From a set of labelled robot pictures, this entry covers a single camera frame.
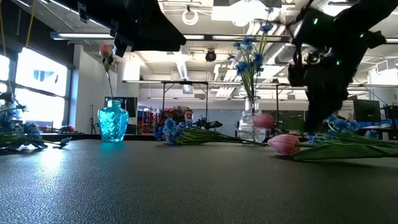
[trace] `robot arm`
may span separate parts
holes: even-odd
[[[360,0],[336,17],[311,7],[297,16],[295,22],[303,23],[293,38],[295,64],[289,66],[289,82],[292,86],[307,86],[306,131],[315,131],[332,112],[341,109],[348,98],[348,84],[353,82],[367,49],[386,43],[380,32],[369,29],[397,6],[398,0]],[[302,63],[300,49],[304,43],[317,49],[306,64]]]

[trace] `vase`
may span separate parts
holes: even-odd
[[[98,123],[103,142],[121,142],[126,133],[129,112],[121,108],[121,99],[108,100],[108,106],[98,110]]]
[[[254,117],[259,114],[259,97],[245,97],[244,112],[239,121],[239,138],[246,141],[263,142],[267,129],[254,125]]]

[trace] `table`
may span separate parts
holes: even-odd
[[[397,223],[398,160],[72,141],[0,156],[0,223]]]

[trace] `fluorescent light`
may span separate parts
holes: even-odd
[[[204,35],[184,35],[187,40],[204,40]]]
[[[209,85],[242,85],[240,82],[209,82]]]
[[[243,36],[214,35],[213,40],[243,40]]]
[[[386,38],[388,44],[398,44],[398,38]]]
[[[147,84],[156,84],[156,83],[162,83],[162,81],[132,81],[132,80],[124,80],[125,83],[147,83]]]
[[[70,34],[58,34],[60,37],[63,38],[84,38],[84,39],[114,39],[109,34],[75,34],[75,33],[70,33]]]
[[[17,0],[17,2],[23,4],[24,6],[31,7],[30,5],[28,5],[26,2],[24,2],[22,0]]]
[[[68,11],[70,11],[70,8],[64,6],[63,4],[58,3],[57,1],[51,1],[51,2],[54,3],[54,4],[56,4],[56,5],[58,5],[58,6],[63,7],[64,9],[66,9],[66,10],[68,10]]]

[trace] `pink tulip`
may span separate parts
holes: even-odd
[[[108,45],[101,45],[99,47],[99,54],[102,57],[108,58],[108,57],[112,56],[112,49]]]
[[[268,140],[268,145],[284,156],[298,152],[300,147],[296,144],[300,144],[298,137],[289,134],[281,134]]]
[[[254,125],[260,128],[274,128],[274,118],[269,114],[255,114]]]

